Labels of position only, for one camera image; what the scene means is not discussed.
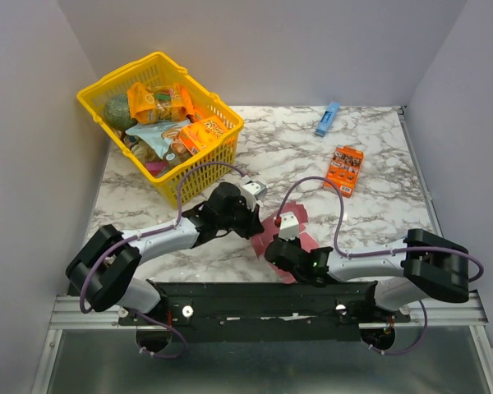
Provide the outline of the pink paper box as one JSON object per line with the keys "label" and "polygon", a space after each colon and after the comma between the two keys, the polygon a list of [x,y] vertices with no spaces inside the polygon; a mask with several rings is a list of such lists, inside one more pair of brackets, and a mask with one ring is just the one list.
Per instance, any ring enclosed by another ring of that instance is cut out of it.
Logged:
{"label": "pink paper box", "polygon": [[[286,203],[283,208],[283,213],[292,212],[294,216],[297,218],[299,222],[299,239],[303,249],[306,252],[310,252],[312,249],[319,248],[318,242],[306,231],[306,224],[308,223],[308,214],[303,204],[297,204],[292,201],[290,203]],[[258,235],[255,235],[251,239],[252,246],[256,253],[256,257],[259,260],[265,260],[265,251],[273,241],[274,236],[279,233],[279,229],[275,226],[275,215],[276,213],[272,213],[269,217],[267,217],[263,222],[262,226],[264,227],[264,232]],[[285,284],[292,284],[296,282],[296,279],[291,273],[288,273],[282,269],[277,268],[275,265],[268,263],[268,265],[277,273],[279,278]]]}

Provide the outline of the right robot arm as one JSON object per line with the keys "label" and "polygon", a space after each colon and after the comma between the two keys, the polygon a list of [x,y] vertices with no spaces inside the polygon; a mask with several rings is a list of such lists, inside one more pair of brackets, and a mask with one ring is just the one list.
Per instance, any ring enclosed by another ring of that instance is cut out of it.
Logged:
{"label": "right robot arm", "polygon": [[275,236],[265,260],[298,282],[318,287],[379,277],[373,294],[361,303],[363,315],[373,322],[426,298],[451,304],[469,299],[468,250],[422,229],[411,229],[388,245],[348,251],[306,251],[298,241]]}

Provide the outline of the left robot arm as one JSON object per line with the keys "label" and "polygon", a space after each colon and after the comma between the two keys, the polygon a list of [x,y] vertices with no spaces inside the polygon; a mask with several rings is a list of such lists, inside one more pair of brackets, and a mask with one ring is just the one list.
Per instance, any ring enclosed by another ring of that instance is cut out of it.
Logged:
{"label": "left robot arm", "polygon": [[96,312],[117,305],[137,310],[148,324],[165,316],[165,294],[150,280],[135,277],[139,265],[179,250],[189,250],[235,232],[244,239],[264,231],[259,218],[260,199],[266,186],[248,181],[241,186],[221,182],[210,197],[182,213],[179,220],[142,231],[119,231],[102,226],[88,240],[66,269],[79,291],[91,275],[85,300]]}

